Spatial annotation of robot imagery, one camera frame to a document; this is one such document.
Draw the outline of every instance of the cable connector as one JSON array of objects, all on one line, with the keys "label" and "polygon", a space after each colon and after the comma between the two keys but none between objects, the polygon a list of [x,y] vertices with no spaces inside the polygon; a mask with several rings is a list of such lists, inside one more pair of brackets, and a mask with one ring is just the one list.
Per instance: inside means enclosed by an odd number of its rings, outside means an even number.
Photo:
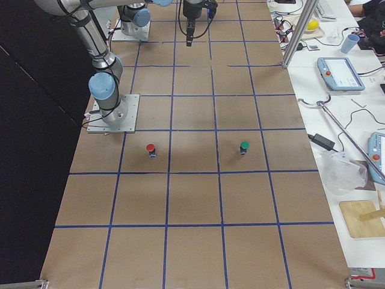
[{"label": "cable connector", "polygon": [[319,145],[328,151],[335,151],[336,152],[336,150],[333,149],[335,143],[332,142],[331,140],[329,140],[329,139],[327,139],[327,138],[325,138],[319,134],[315,134],[315,135],[308,134],[307,137],[316,145]]},{"label": "cable connector", "polygon": [[302,43],[299,43],[298,46],[297,46],[297,51],[300,51],[303,49],[303,44]]},{"label": "cable connector", "polygon": [[91,119],[91,113],[85,113],[84,117],[85,117],[85,119],[90,120]]}]

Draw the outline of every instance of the green bottle cap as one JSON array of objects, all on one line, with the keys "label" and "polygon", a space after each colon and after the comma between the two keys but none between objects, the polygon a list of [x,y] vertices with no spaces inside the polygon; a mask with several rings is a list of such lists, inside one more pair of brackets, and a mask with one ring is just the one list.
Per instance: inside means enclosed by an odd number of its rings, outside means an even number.
[{"label": "green bottle cap", "polygon": [[243,149],[248,149],[248,142],[247,142],[247,141],[243,141],[243,142],[241,143],[241,148],[243,148]]}]

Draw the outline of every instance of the black wall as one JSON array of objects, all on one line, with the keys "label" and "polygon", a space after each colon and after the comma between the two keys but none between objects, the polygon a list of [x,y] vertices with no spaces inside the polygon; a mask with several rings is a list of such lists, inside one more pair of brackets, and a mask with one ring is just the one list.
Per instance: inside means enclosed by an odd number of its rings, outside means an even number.
[{"label": "black wall", "polygon": [[0,284],[40,277],[94,73],[66,22],[0,1]]}]

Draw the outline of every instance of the blue cup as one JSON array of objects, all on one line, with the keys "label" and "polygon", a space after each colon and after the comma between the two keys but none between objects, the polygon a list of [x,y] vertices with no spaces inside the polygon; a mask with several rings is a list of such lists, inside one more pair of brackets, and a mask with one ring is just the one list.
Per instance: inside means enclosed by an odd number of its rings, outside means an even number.
[{"label": "blue cup", "polygon": [[358,35],[349,34],[341,46],[341,52],[345,54],[348,53],[359,40],[360,37]]}]

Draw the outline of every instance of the yellow ball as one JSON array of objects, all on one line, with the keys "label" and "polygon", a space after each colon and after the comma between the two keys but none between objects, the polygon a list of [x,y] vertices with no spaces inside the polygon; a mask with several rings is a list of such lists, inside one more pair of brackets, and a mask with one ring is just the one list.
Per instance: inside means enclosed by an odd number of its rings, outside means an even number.
[{"label": "yellow ball", "polygon": [[307,25],[307,30],[313,31],[316,30],[319,27],[319,23],[317,20],[311,20],[309,24]]}]

